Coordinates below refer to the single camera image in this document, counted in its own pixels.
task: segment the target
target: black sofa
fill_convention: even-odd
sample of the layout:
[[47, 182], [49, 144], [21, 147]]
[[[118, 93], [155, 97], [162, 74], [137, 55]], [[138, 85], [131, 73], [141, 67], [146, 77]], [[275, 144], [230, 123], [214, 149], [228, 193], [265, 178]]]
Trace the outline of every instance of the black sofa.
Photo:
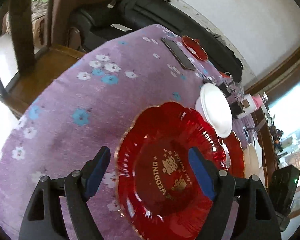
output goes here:
[[[199, 39], [210, 62], [221, 72], [229, 72], [239, 82], [243, 66], [234, 53], [224, 46], [216, 35], [202, 27], [191, 17], [164, 0], [116, 0], [82, 6], [69, 17], [69, 26], [79, 30], [82, 48], [91, 51], [106, 41], [126, 35], [143, 27], [160, 24], [179, 36]], [[110, 24], [121, 24], [132, 29], [124, 32]]]

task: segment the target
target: chair seat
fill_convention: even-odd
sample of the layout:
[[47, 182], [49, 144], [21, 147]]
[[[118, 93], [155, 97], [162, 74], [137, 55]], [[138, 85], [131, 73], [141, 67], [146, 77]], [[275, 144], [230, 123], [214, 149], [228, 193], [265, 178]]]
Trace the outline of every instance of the chair seat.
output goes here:
[[32, 102], [65, 70], [82, 56], [83, 52], [58, 44], [52, 45], [35, 63], [34, 69], [22, 76], [17, 73], [7, 86], [8, 95], [0, 97], [17, 117], [21, 117]]

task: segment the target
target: purple floral tablecloth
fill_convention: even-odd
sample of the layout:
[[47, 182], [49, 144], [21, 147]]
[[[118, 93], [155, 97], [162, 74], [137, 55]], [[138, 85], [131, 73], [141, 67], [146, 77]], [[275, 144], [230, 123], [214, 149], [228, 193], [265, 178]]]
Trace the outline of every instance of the purple floral tablecloth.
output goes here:
[[[162, 37], [176, 41], [197, 71], [182, 69]], [[93, 159], [101, 146], [109, 147], [113, 157], [133, 119], [149, 106], [177, 101], [194, 108], [202, 74], [221, 78], [210, 62], [194, 59], [181, 38], [161, 25], [109, 41], [65, 71], [32, 103], [2, 149], [0, 225], [9, 237], [18, 239], [41, 176], [67, 176]], [[248, 143], [244, 125], [254, 126], [251, 116], [234, 120], [243, 148]], [[76, 239], [64, 198], [61, 206], [69, 238]], [[117, 212], [113, 158], [88, 207], [104, 239], [139, 239]]]

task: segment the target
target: small red dish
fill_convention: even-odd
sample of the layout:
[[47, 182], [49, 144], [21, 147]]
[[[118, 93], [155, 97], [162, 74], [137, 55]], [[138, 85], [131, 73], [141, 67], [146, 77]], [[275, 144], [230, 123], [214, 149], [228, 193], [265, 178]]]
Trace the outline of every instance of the small red dish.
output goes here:
[[198, 147], [217, 168], [226, 156], [214, 129], [175, 102], [146, 109], [122, 139], [117, 158], [121, 210], [143, 239], [193, 240], [212, 206], [188, 162]]
[[188, 36], [182, 36], [183, 45], [191, 52], [193, 56], [202, 61], [208, 60], [208, 54], [199, 44], [199, 40], [194, 40]]
[[238, 178], [244, 178], [244, 160], [241, 142], [234, 132], [231, 132], [227, 138], [223, 139], [231, 159], [231, 165], [228, 168], [229, 173]]

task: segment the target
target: phone screen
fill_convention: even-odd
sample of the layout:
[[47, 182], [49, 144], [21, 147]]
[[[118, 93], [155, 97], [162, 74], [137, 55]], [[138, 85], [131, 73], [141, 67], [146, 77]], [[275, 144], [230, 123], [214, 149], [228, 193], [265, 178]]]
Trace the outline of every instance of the phone screen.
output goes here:
[[179, 48], [179, 46], [174, 42], [166, 38], [162, 38], [161, 41], [167, 46], [167, 48], [174, 55], [176, 60], [180, 63], [183, 69], [195, 70], [195, 66], [188, 59], [186, 54]]

